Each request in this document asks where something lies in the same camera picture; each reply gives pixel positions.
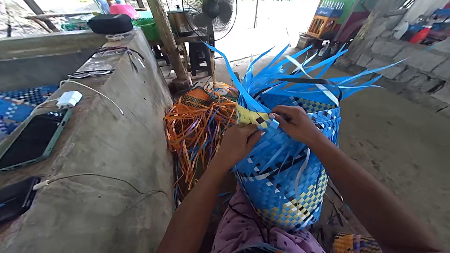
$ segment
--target finger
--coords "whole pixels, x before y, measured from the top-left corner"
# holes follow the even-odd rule
[[[284,126],[286,126],[288,124],[288,122],[282,116],[280,116],[276,113],[270,113],[269,118],[272,118],[272,119],[275,119],[276,121],[278,121],[280,123],[281,128],[283,128]]]
[[[243,134],[245,134],[246,137],[249,137],[250,135],[252,135],[252,133],[258,130],[258,126],[256,124],[249,124],[241,127],[240,130],[243,132]]]
[[[292,114],[296,112],[297,107],[298,106],[287,106],[279,104],[272,109],[272,112],[277,114],[286,114],[288,116],[293,116]]]
[[[257,131],[254,135],[250,136],[247,141],[247,149],[251,151],[265,133],[264,131]]]

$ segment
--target fan stand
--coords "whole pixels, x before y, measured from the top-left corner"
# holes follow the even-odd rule
[[[208,30],[208,44],[210,46],[214,46],[215,45],[214,29],[212,27],[212,23],[208,24],[207,30]],[[213,85],[213,87],[215,87],[216,86],[216,63],[214,62],[214,51],[213,50],[209,50],[209,57],[211,59],[212,85]]]

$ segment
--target blue woven basket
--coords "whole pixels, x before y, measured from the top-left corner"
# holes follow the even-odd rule
[[[240,91],[238,122],[257,124],[258,128],[266,131],[247,159],[237,163],[234,168],[238,182],[256,212],[266,226],[279,227],[288,232],[301,230],[318,221],[328,182],[325,169],[305,144],[290,138],[278,128],[279,124],[275,120],[269,119],[268,114],[278,104],[301,106],[316,127],[337,144],[341,122],[340,100],[358,90],[374,86],[373,83],[381,76],[364,84],[356,83],[356,79],[394,64],[367,70],[353,77],[319,80],[317,78],[346,51],[341,49],[335,56],[309,67],[315,55],[303,63],[295,60],[311,48],[308,47],[275,63],[286,47],[254,76],[253,64],[269,51],[261,54],[250,64],[241,83],[233,74],[225,55],[214,47],[210,48],[224,57],[230,76]],[[285,69],[292,63],[297,68],[288,74]],[[320,67],[324,68],[319,75],[314,78],[309,75]],[[288,86],[288,81],[297,84]]]

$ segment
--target black fan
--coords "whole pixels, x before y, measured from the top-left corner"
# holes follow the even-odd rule
[[[209,44],[227,35],[236,21],[237,0],[183,0],[183,10],[192,30],[208,36]]]

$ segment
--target black phone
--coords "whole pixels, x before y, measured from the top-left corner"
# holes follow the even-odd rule
[[[63,109],[33,117],[0,158],[0,171],[46,159],[71,115]]]
[[[0,224],[21,216],[30,209],[36,191],[33,186],[40,182],[36,176],[0,189]]]

